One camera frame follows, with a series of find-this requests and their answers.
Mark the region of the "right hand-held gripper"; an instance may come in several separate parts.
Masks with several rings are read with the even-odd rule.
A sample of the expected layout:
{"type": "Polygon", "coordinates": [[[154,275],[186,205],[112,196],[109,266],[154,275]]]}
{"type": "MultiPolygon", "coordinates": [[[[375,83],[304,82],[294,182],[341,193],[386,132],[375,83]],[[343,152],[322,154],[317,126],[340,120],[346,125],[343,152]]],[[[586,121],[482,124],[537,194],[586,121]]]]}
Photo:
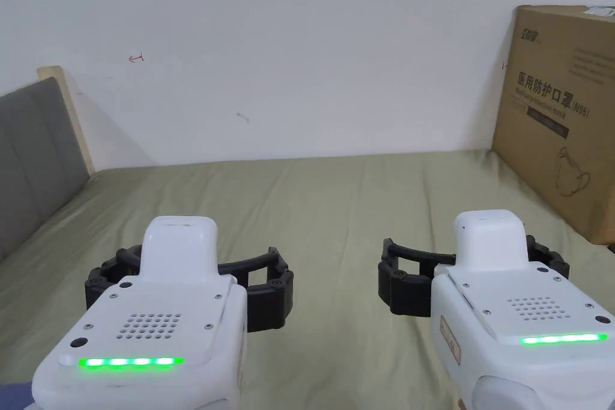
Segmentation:
{"type": "Polygon", "coordinates": [[[456,255],[383,240],[378,296],[430,318],[464,409],[613,409],[614,316],[507,210],[455,220],[456,255]],[[411,274],[399,261],[419,264],[411,274]]]}

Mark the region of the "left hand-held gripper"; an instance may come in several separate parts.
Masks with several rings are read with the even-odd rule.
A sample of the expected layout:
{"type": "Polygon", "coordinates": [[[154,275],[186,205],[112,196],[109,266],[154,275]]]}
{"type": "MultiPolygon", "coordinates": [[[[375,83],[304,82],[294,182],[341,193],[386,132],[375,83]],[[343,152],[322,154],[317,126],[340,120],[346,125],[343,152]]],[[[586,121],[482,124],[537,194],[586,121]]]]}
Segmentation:
{"type": "Polygon", "coordinates": [[[85,281],[87,311],[37,367],[32,409],[238,409],[246,333],[278,330],[294,274],[275,247],[217,264],[208,217],[161,216],[85,281]],[[249,284],[266,270],[266,281],[249,284]]]}

